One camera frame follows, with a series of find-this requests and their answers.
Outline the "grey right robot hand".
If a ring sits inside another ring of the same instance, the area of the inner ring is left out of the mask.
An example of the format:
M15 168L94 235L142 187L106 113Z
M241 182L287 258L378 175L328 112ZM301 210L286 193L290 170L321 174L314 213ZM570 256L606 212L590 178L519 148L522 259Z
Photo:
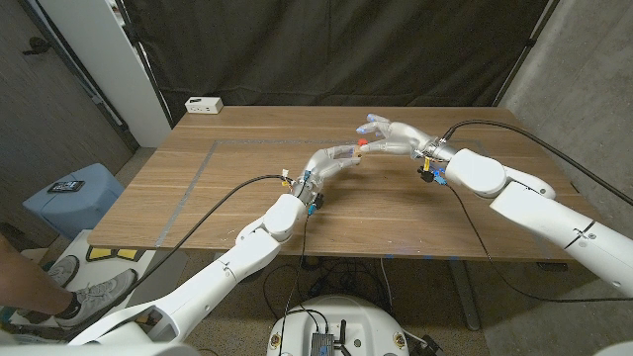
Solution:
M428 157L450 161L458 150L437 136L431 136L408 124L391 122L387 118L369 114L367 124L356 129L358 134L375 134L379 139L361 145L365 153L384 152L409 155L412 159Z

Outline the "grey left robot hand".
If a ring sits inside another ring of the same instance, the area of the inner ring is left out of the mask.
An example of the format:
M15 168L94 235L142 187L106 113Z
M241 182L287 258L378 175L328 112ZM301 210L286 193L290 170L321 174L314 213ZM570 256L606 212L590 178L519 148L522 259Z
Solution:
M355 148L355 145L338 145L314 153L294 184L293 195L305 205L310 203L326 179L360 163L361 158L355 153Z

